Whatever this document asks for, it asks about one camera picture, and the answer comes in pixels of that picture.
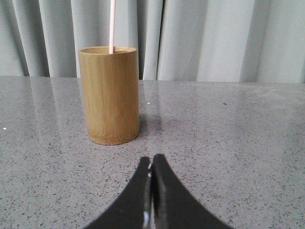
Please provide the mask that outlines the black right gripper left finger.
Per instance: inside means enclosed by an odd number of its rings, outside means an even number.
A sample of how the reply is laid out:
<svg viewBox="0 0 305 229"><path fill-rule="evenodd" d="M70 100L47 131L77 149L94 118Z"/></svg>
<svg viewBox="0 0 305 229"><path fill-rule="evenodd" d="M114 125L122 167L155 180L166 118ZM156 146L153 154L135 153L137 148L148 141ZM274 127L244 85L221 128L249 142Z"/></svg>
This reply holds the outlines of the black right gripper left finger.
<svg viewBox="0 0 305 229"><path fill-rule="evenodd" d="M123 192L87 229L149 229L151 227L151 162L141 157Z"/></svg>

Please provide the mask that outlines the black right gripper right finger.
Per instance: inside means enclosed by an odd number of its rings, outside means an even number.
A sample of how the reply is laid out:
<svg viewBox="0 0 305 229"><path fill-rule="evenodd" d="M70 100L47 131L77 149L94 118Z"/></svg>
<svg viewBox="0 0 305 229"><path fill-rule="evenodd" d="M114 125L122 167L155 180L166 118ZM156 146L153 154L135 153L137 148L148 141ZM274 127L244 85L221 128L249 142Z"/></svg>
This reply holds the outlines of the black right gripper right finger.
<svg viewBox="0 0 305 229"><path fill-rule="evenodd" d="M183 186L166 158L156 154L152 164L154 218L157 229L229 229Z"/></svg>

